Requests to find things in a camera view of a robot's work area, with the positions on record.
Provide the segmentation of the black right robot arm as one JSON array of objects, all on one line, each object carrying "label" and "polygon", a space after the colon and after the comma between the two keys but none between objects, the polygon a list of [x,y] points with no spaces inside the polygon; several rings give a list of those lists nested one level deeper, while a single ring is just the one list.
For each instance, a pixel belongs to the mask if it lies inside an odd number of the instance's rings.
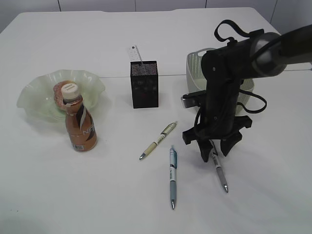
[{"label": "black right robot arm", "polygon": [[208,161],[213,141],[220,141],[223,155],[242,139],[240,130],[250,128],[249,116],[236,116],[240,105],[241,84],[246,79],[274,77],[289,64],[312,59],[312,27],[310,25],[283,35],[259,29],[249,33],[231,20],[225,20],[244,40],[226,38],[227,45],[208,50],[201,59],[206,89],[182,96],[185,108],[199,108],[193,128],[184,131],[185,144],[198,143],[201,157]]}]

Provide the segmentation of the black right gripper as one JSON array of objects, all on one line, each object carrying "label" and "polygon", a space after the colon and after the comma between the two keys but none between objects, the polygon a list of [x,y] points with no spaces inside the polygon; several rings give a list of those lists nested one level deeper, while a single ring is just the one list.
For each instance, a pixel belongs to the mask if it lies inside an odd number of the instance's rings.
[{"label": "black right gripper", "polygon": [[242,128],[251,128],[252,120],[248,116],[235,116],[233,125],[229,130],[221,129],[210,130],[201,121],[198,123],[200,114],[195,116],[194,126],[182,133],[182,139],[186,145],[193,140],[197,140],[200,154],[205,163],[209,157],[215,152],[215,145],[212,139],[220,139],[220,148],[224,156],[227,156],[230,150],[242,140],[240,130]]}]

